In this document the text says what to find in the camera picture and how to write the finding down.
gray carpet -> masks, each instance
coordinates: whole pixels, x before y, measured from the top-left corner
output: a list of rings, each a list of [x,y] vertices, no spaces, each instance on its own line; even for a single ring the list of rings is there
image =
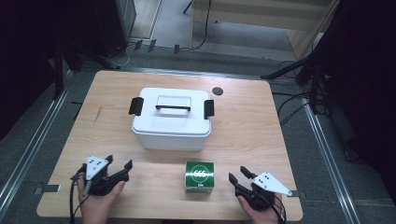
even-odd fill
[[[124,71],[133,68],[155,68],[205,72],[210,76],[224,76],[213,73],[234,74],[240,78],[259,79],[259,75],[275,72],[280,64],[277,61],[259,58],[204,52],[181,51],[179,54],[174,54],[172,49],[162,48],[148,52],[147,46],[136,51],[130,48],[128,52],[130,61],[121,67],[121,70]],[[79,105],[71,103],[84,101],[94,74],[103,69],[97,62],[91,61],[85,56],[82,58],[84,66],[80,72],[74,72],[74,79],[64,104],[52,123],[2,223],[68,223],[67,217],[39,217],[35,210],[40,195],[34,195],[34,191],[38,185],[44,185],[49,181],[67,136],[73,127],[73,117],[77,114]],[[112,60],[123,63],[127,58],[124,52],[121,52]],[[288,77],[282,77],[270,84],[273,92],[299,93],[293,79]],[[35,128],[44,117],[46,109],[51,103],[52,94],[53,87],[51,86],[20,119],[11,133],[0,142],[3,163],[3,169],[0,171],[2,186],[33,136]],[[274,99],[276,106],[279,107],[289,99],[289,96],[275,94]],[[291,114],[301,104],[299,99],[285,104],[279,119]],[[329,144],[332,146],[332,153],[344,175],[352,199],[357,205],[361,223],[396,223],[395,206],[391,203],[378,174],[364,163],[352,164],[346,161],[342,144],[329,119],[326,116],[318,118],[328,137]],[[282,132],[290,155],[297,188],[306,195],[304,199],[301,199],[304,217],[295,223],[347,223],[304,110],[299,111],[283,125]]]

wooden tabletop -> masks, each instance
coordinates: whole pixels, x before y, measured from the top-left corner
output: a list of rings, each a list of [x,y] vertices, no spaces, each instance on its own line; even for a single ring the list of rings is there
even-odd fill
[[[212,133],[202,151],[143,149],[128,115],[133,97],[146,87],[207,91],[215,102]],[[212,89],[221,87],[217,96]],[[114,204],[111,217],[245,220],[248,216],[234,196],[228,173],[248,187],[240,172],[246,166],[259,175],[270,172],[288,189],[296,190],[270,86],[262,80],[193,77],[101,71],[87,94],[78,118],[49,180],[61,185],[46,192],[37,207],[42,217],[68,217],[71,180],[87,157],[113,155],[110,175],[130,159],[130,181]],[[186,161],[212,161],[215,187],[211,194],[184,189]],[[283,196],[288,220],[300,220],[297,197]],[[75,207],[78,204],[75,193]]]

white mounting plate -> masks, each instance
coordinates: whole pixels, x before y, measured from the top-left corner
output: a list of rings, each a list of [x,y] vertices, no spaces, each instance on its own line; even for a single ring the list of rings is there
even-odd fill
[[[277,180],[273,175],[269,172],[264,172],[252,179],[253,183],[259,186],[262,189],[274,192],[281,193],[291,196],[291,191],[287,189],[279,180]]]
[[[108,164],[107,160],[103,160],[94,156],[89,156],[87,159],[87,172],[85,178],[92,180],[104,167]]]

box top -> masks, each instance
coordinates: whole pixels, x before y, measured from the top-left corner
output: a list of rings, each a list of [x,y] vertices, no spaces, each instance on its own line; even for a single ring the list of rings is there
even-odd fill
[[[208,136],[210,119],[205,119],[206,91],[145,88],[143,106],[134,117],[134,133],[178,136]]]

person's left hand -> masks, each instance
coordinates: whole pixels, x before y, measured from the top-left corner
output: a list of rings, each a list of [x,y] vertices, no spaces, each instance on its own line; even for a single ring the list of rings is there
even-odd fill
[[[85,184],[84,175],[78,180],[78,200],[82,203],[86,197],[83,196]],[[82,222],[85,224],[106,224],[111,205],[116,201],[125,186],[124,181],[120,181],[110,193],[105,196],[89,196],[81,205]]]

